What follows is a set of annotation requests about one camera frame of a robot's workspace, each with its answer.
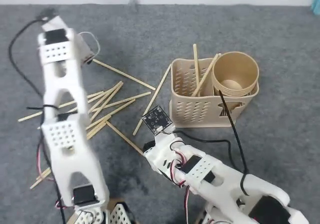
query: stacked paper cup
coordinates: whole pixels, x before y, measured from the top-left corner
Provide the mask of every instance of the stacked paper cup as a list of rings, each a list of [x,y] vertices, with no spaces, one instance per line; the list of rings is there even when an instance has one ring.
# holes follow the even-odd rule
[[[240,97],[256,86],[259,67],[256,61],[242,52],[227,52],[213,66],[213,85],[223,95]]]

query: red wire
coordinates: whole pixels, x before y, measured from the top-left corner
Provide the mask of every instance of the red wire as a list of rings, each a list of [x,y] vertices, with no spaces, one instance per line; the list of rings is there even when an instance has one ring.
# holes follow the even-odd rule
[[[39,176],[42,178],[42,170],[41,170],[41,157],[40,157],[40,148],[38,149],[38,152],[36,153],[36,168],[38,170]]]
[[[176,184],[177,186],[181,187],[181,186],[185,183],[185,180],[183,180],[183,181],[181,181],[181,182],[179,182],[179,183],[176,183],[176,182],[175,182],[175,180],[174,180],[174,178],[173,178],[173,176],[174,176],[174,175],[173,175],[173,174],[174,174],[174,173],[173,173],[173,172],[174,172],[174,171],[173,171],[173,170],[174,170],[174,169],[173,169],[173,167],[174,167],[174,164],[173,164],[174,161],[175,161],[175,159],[172,160],[172,162],[171,162],[171,164],[170,164],[170,177],[171,177],[171,180],[173,181],[174,184]]]

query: gray carpet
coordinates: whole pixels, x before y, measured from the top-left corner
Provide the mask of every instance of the gray carpet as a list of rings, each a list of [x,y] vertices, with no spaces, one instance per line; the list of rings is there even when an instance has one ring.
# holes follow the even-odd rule
[[[1,223],[61,222],[54,208],[52,183],[44,182],[33,191],[28,188],[37,177],[39,119],[22,123],[17,119],[33,113],[26,106],[42,103],[7,58],[11,38],[42,8],[0,6]],[[309,8],[83,5],[57,9],[70,27],[98,36],[102,46],[98,59],[153,86],[173,59],[193,57],[193,43],[198,44],[200,58],[218,51],[252,55],[260,67],[260,93],[236,123],[249,169],[288,192],[291,206],[301,210],[310,223],[320,223],[320,18]],[[39,27],[30,28],[17,42],[14,57],[35,84],[43,87],[36,52],[39,32]],[[94,63],[83,68],[83,78],[88,93],[124,81],[116,100],[149,91]],[[155,104],[169,111],[170,96],[167,78]],[[140,147],[152,140],[151,132],[145,126],[136,137],[132,132],[150,98],[137,100],[111,119]],[[229,128],[187,131],[203,138],[227,138],[235,144]],[[223,144],[185,141],[229,164]],[[184,190],[153,172],[114,132],[106,127],[91,145],[99,155],[111,196],[124,197],[141,223],[184,222]],[[233,153],[240,163],[236,145]],[[189,200],[194,221],[204,200],[194,195]]]

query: perforated plastic basket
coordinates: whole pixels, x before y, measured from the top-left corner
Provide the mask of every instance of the perforated plastic basket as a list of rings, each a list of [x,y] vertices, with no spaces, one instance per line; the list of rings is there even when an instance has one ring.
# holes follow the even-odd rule
[[[206,72],[212,58],[200,59],[201,77]],[[175,59],[171,64],[170,118],[178,128],[230,127],[221,98],[215,90],[210,74],[200,89],[200,97],[190,97],[196,89],[195,61]],[[224,96],[234,122],[259,92],[257,82],[246,96]]]

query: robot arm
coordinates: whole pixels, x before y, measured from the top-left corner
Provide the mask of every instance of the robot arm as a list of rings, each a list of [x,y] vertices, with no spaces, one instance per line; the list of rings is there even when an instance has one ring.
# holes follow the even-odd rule
[[[173,134],[174,125],[159,106],[142,119],[156,135],[155,141],[144,148],[144,156],[154,171],[178,186],[189,186],[192,193],[207,201],[203,223],[308,223],[301,212],[288,207],[287,193],[254,175],[246,176],[243,187],[249,196],[244,195],[240,188],[242,173],[185,145]]]
[[[48,18],[42,28],[45,32],[38,36],[45,83],[41,129],[50,149],[52,171],[66,206],[75,207],[83,215],[89,214],[90,218],[84,219],[87,223],[108,223],[108,215],[102,217],[109,202],[109,190],[99,160],[86,139],[90,119],[81,65],[90,61],[93,54],[82,37],[59,16]],[[76,112],[58,114],[56,109],[46,107],[58,106],[67,92],[76,102]],[[72,188],[71,177],[75,172],[83,174],[89,184]]]

